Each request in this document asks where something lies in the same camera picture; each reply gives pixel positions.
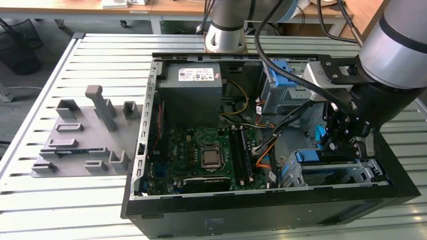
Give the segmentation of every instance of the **slotted aluminum table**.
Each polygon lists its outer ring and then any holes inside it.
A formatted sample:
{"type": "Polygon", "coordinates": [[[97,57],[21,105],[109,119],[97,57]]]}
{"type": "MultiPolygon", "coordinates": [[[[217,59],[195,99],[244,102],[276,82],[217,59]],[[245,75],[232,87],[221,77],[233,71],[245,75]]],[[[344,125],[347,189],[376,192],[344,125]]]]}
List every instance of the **slotted aluminum table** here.
{"type": "MultiPolygon", "coordinates": [[[[253,38],[247,38],[255,53],[253,38]]],[[[264,37],[267,53],[348,57],[359,47],[323,37],[264,37]]],[[[147,239],[120,218],[124,176],[32,178],[31,167],[56,122],[55,106],[73,98],[91,106],[88,85],[101,85],[112,104],[143,103],[152,52],[201,53],[192,35],[87,34],[72,39],[0,161],[0,239],[147,239]]],[[[412,103],[382,132],[422,196],[378,210],[347,225],[248,232],[203,239],[360,240],[427,238],[427,122],[412,103]]]]}

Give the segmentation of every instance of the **white label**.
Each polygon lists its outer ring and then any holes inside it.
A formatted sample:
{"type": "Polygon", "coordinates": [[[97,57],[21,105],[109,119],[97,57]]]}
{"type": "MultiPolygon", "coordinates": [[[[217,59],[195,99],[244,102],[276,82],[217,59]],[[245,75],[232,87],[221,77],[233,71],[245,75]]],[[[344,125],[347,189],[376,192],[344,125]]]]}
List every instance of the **white label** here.
{"type": "Polygon", "coordinates": [[[276,183],[277,177],[276,177],[276,175],[273,174],[272,171],[268,173],[268,177],[269,177],[271,181],[272,181],[273,183],[276,183]]]}
{"type": "Polygon", "coordinates": [[[257,115],[263,114],[263,107],[261,106],[256,106],[256,114],[257,115]]]}
{"type": "Polygon", "coordinates": [[[213,81],[213,68],[181,68],[177,81],[213,81]]]}
{"type": "Polygon", "coordinates": [[[147,11],[128,11],[129,14],[148,14],[147,11]]]}

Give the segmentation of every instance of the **trash bin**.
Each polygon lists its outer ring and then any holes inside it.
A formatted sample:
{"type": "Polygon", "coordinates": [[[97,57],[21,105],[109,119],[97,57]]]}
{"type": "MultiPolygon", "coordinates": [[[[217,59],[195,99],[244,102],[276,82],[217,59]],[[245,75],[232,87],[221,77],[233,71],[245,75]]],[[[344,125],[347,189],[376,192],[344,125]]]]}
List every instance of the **trash bin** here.
{"type": "Polygon", "coordinates": [[[40,61],[20,32],[0,33],[0,61],[16,75],[33,74],[40,69],[40,61]]]}
{"type": "Polygon", "coordinates": [[[32,49],[36,49],[43,45],[41,39],[39,37],[39,33],[36,31],[36,28],[31,19],[27,19],[24,21],[19,21],[13,19],[5,21],[3,19],[3,21],[0,21],[0,25],[7,32],[15,31],[21,33],[32,49]]]}

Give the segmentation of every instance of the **screw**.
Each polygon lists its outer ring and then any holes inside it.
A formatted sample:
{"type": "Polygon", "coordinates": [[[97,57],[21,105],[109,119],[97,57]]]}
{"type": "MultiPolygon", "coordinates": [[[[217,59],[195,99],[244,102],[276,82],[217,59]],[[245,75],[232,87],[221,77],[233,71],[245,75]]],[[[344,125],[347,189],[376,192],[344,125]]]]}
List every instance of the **screw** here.
{"type": "Polygon", "coordinates": [[[351,102],[351,109],[352,109],[352,110],[356,110],[356,109],[358,109],[358,106],[356,106],[356,104],[355,104],[354,102],[351,102]]]}
{"type": "Polygon", "coordinates": [[[331,106],[332,106],[333,111],[337,112],[339,111],[339,107],[336,106],[336,104],[333,102],[331,103],[331,106]]]}

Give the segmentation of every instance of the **green motherboard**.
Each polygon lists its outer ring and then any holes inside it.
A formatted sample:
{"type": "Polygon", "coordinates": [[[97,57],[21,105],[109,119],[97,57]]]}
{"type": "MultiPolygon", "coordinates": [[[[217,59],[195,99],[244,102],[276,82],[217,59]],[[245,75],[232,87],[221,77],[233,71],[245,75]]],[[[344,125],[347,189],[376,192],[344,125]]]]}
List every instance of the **green motherboard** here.
{"type": "MultiPolygon", "coordinates": [[[[251,181],[244,184],[236,181],[236,163],[231,143],[231,128],[172,129],[167,139],[167,160],[153,162],[153,173],[149,181],[152,195],[184,193],[183,180],[191,178],[229,178],[228,191],[265,188],[264,171],[256,169],[252,163],[239,168],[249,168],[251,181]]],[[[251,127],[243,129],[247,157],[256,145],[255,132],[251,127]]]]}

